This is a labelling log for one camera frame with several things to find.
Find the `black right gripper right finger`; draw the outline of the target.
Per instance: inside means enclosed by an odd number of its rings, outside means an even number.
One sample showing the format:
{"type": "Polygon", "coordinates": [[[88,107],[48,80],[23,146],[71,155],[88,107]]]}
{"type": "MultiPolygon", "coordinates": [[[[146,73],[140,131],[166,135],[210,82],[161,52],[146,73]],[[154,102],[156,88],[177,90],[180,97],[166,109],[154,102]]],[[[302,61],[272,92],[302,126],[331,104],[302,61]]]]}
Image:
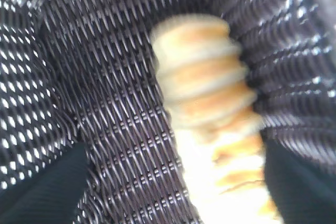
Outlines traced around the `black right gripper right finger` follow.
{"type": "Polygon", "coordinates": [[[265,181],[284,223],[335,223],[335,175],[272,141],[265,181]]]}

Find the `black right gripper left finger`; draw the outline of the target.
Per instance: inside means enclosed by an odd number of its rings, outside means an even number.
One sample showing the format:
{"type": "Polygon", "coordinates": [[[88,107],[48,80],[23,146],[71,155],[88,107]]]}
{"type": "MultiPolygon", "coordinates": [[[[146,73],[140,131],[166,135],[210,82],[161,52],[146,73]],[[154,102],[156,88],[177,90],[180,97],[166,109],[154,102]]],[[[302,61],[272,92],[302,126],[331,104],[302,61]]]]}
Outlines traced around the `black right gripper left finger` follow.
{"type": "Polygon", "coordinates": [[[1,192],[1,223],[71,223],[88,176],[77,143],[43,171],[1,192]]]}

